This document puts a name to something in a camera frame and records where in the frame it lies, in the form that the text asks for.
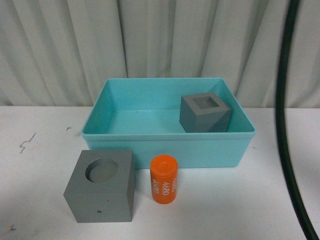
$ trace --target white curtain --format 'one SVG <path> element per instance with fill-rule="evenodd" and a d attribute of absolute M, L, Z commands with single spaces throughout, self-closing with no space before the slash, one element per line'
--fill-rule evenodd
<path fill-rule="evenodd" d="M 273 107 L 287 0 L 0 0 L 0 105 L 92 106 L 109 78 L 221 77 Z M 320 1 L 302 0 L 287 106 L 320 107 Z"/>

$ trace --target black hose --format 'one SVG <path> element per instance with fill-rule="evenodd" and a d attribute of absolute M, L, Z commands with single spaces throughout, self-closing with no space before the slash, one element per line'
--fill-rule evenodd
<path fill-rule="evenodd" d="M 317 233 L 309 219 L 308 213 L 299 192 L 294 170 L 290 160 L 286 133 L 285 97 L 287 70 L 298 8 L 299 0 L 291 0 L 286 15 L 282 36 L 281 52 L 279 57 L 275 95 L 275 125 L 282 171 L 295 214 L 298 218 L 306 239 L 319 240 Z"/>

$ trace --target plastic bin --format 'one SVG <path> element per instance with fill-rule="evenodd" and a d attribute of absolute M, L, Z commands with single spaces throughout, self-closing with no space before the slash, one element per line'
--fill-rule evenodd
<path fill-rule="evenodd" d="M 181 97 L 214 92 L 232 108 L 227 132 L 186 133 Z M 179 168 L 236 167 L 256 128 L 222 78 L 114 78 L 105 82 L 81 134 L 89 149 L 131 149 L 137 169 L 167 154 Z"/>

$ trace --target orange cylinder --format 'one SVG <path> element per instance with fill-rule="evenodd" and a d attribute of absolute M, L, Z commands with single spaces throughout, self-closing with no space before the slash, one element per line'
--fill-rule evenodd
<path fill-rule="evenodd" d="M 178 162 L 170 155 L 159 155 L 150 163 L 151 192 L 159 204 L 169 204 L 177 195 Z"/>

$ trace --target gray block with circular hole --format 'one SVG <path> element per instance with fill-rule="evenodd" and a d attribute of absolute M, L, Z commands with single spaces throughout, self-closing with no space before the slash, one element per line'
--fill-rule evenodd
<path fill-rule="evenodd" d="M 78 223 L 132 222 L 132 150 L 83 150 L 64 191 Z"/>
<path fill-rule="evenodd" d="M 221 133 L 228 129 L 232 110 L 213 92 L 181 97 L 179 121 L 187 133 Z"/>

